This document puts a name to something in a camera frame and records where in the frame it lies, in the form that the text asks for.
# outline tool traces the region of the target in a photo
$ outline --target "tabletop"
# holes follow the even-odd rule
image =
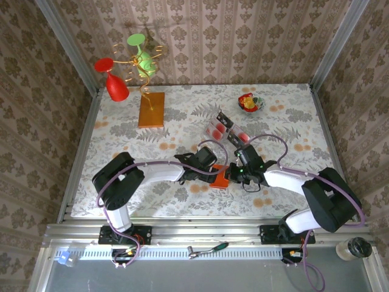
[[[283,165],[312,171],[332,167],[307,84],[152,86],[150,91],[165,93],[163,128],[137,127],[137,88],[130,88],[130,96],[120,103],[113,102],[105,89],[74,198],[73,217],[103,216],[95,205],[97,193],[92,177],[120,152],[147,160],[195,152],[197,144],[208,139],[205,129],[209,120],[221,110],[250,137],[261,133],[282,137],[289,146]],[[249,114],[239,108],[238,97],[248,92],[265,100],[261,111]],[[229,141],[223,144],[229,161],[234,161],[235,148]],[[252,145],[264,161],[277,160],[284,152],[283,144],[272,138],[254,141]],[[206,146],[215,152],[218,164],[223,164],[223,152],[218,146]],[[133,217],[279,217],[307,205],[303,196],[275,187],[248,193],[239,184],[220,190],[209,188],[202,181],[187,181],[183,186],[163,181],[140,186],[128,203],[128,210]]]

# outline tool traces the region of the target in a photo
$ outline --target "small bowl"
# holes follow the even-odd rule
[[[254,103],[253,108],[246,108],[244,105],[244,99],[251,97]],[[247,113],[254,113],[255,111],[261,110],[264,106],[264,100],[261,97],[253,97],[252,93],[243,94],[238,98],[239,107]]]

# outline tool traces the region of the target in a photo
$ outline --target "black lid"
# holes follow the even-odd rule
[[[369,257],[372,252],[371,244],[362,237],[352,238],[347,246],[354,257]]]

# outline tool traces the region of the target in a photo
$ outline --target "patterned wallpaper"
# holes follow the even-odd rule
[[[53,2],[104,86],[92,65],[139,32],[148,50],[168,48],[151,80],[156,85],[308,83],[351,0]]]
[[[389,275],[389,1],[370,0],[319,97]]]
[[[33,1],[0,1],[0,291],[25,291],[91,98]]]

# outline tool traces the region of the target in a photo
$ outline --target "wooden block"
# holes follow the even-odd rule
[[[162,128],[164,126],[165,93],[151,92],[147,94],[150,103],[142,96],[140,99],[139,128]]]

